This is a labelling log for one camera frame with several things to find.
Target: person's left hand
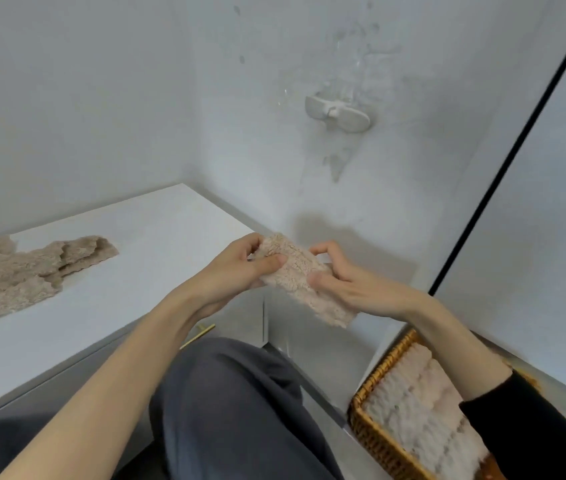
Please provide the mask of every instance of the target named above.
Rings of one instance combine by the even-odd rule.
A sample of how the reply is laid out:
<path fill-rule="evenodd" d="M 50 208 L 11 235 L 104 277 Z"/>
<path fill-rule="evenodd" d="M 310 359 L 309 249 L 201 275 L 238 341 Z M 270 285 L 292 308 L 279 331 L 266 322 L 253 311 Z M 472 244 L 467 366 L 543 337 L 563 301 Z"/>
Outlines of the person's left hand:
<path fill-rule="evenodd" d="M 248 261 L 262 242 L 263 236 L 256 232 L 231 242 L 210 264 L 176 289 L 201 304 L 194 319 L 206 318 L 239 293 L 263 286 L 259 278 L 278 271 L 286 263 L 287 257 L 280 254 Z"/>

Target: forearm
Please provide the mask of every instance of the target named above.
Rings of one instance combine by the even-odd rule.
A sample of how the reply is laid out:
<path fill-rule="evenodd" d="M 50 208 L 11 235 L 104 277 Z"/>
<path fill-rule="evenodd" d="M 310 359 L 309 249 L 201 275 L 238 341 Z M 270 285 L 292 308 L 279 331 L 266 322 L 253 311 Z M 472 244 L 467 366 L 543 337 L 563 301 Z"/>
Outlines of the forearm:
<path fill-rule="evenodd" d="M 511 376 L 511 369 L 434 298 L 410 320 L 464 400 L 469 401 Z"/>
<path fill-rule="evenodd" d="M 0 480 L 106 480 L 199 306 L 178 290 L 161 301 Z"/>

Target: hand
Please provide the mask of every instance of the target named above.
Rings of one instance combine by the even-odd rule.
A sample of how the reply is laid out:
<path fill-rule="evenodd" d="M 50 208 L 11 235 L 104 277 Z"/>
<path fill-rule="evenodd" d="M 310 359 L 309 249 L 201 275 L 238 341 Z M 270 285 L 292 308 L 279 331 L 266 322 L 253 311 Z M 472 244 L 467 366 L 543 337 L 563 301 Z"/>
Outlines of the hand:
<path fill-rule="evenodd" d="M 200 308 L 197 321 L 221 310 L 239 293 L 263 286 L 260 277 L 271 274 L 283 266 L 287 257 L 273 255 L 248 261 L 247 258 L 263 242 L 263 236 L 252 233 L 230 243 L 202 271 L 179 286 L 175 291 L 195 297 Z"/>
<path fill-rule="evenodd" d="M 334 276 L 311 273 L 307 283 L 357 312 L 408 322 L 433 301 L 426 293 L 352 264 L 334 241 L 316 244 L 310 252 L 314 255 L 327 253 L 332 259 Z"/>

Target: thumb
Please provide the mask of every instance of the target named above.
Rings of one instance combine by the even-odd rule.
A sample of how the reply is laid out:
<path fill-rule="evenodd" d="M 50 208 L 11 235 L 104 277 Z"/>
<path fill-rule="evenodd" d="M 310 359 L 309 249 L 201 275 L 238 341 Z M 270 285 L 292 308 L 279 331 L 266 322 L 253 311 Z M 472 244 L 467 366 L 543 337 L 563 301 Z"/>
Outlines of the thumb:
<path fill-rule="evenodd" d="M 287 262 L 287 256 L 282 254 L 274 254 L 262 259 L 256 259 L 251 262 L 256 278 L 262 276 L 263 274 L 272 274 L 275 271 L 281 269 L 281 267 Z"/>
<path fill-rule="evenodd" d="M 317 271 L 307 276 L 307 284 L 317 291 L 323 291 L 343 301 L 347 301 L 348 290 L 351 283 L 343 282 L 329 273 L 319 273 Z"/>

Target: gray pants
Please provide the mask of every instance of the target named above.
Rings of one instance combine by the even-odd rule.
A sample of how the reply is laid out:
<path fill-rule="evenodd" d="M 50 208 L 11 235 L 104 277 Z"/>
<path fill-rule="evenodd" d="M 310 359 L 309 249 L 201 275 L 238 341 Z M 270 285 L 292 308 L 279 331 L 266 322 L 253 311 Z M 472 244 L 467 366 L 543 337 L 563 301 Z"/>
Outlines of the gray pants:
<path fill-rule="evenodd" d="M 294 377 L 284 360 L 236 340 L 201 339 L 186 347 L 150 403 L 170 476 L 342 480 Z M 0 420 L 0 471 L 43 424 Z"/>

